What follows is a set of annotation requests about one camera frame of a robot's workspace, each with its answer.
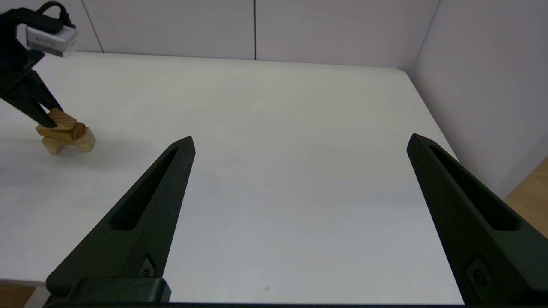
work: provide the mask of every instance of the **wooden block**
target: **wooden block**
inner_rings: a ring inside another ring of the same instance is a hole
[[[65,143],[52,137],[42,138],[42,144],[51,155],[57,155]]]
[[[72,141],[80,139],[84,135],[85,129],[84,123],[76,122],[76,125],[72,129]]]
[[[36,128],[38,134],[43,137],[51,137],[54,139],[73,141],[74,132],[72,130],[52,130],[45,127],[38,126]]]
[[[72,144],[76,145],[84,152],[90,152],[95,145],[95,136],[93,135],[92,130],[86,127],[84,135]]]
[[[57,124],[57,127],[50,130],[71,130],[76,125],[76,119],[67,115],[57,108],[53,108],[48,112],[50,119]]]
[[[48,116],[57,124],[56,128],[36,127],[38,134],[43,136],[42,144],[52,155],[57,155],[66,144],[79,147],[84,152],[90,152],[95,145],[95,136],[83,123],[60,111],[52,109]]]

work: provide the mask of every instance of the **white table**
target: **white table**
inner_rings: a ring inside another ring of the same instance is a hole
[[[0,104],[0,280],[44,282],[191,135],[172,301],[462,304],[406,154],[412,133],[451,149],[402,71],[86,53],[36,70],[97,143],[50,156]]]

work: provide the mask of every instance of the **wooden cross-shaped block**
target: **wooden cross-shaped block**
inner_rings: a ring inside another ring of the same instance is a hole
[[[48,116],[57,124],[57,127],[46,128],[38,125],[36,131],[44,137],[42,144],[50,154],[57,155],[66,144],[75,145],[84,152],[90,152],[93,149],[95,137],[89,127],[57,108],[51,109]]]

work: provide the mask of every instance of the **wooden floor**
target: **wooden floor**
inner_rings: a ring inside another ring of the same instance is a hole
[[[0,308],[24,307],[34,289],[23,286],[0,286]]]
[[[548,238],[548,157],[505,201]]]

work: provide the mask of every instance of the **black cable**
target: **black cable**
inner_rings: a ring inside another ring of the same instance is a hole
[[[70,21],[69,14],[68,14],[67,10],[65,9],[65,7],[57,1],[48,1],[48,2],[44,3],[39,9],[36,10],[36,12],[38,12],[40,14],[44,14],[44,12],[47,11],[51,7],[58,7],[59,9],[61,9],[61,11],[59,12],[59,20],[65,26],[71,27],[71,28],[76,28],[76,26],[74,24],[72,24],[72,22]]]

